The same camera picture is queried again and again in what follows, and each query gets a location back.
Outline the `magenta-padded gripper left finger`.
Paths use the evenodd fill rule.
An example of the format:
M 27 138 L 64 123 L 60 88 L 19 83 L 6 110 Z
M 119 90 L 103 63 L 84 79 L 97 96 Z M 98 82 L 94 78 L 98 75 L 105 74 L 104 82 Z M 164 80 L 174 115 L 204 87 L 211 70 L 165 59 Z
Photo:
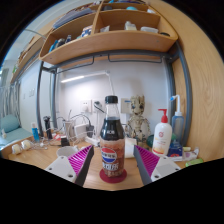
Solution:
M 57 159 L 46 168 L 46 171 L 83 186 L 93 155 L 92 145 L 81 150 L 76 146 L 64 146 L 57 150 Z

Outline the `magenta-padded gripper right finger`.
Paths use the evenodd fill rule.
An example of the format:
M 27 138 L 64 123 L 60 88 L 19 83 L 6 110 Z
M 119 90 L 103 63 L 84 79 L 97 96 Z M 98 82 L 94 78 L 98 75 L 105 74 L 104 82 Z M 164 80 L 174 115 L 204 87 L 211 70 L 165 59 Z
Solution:
M 167 156 L 159 157 L 137 145 L 134 146 L 134 157 L 144 185 L 180 170 L 180 167 Z

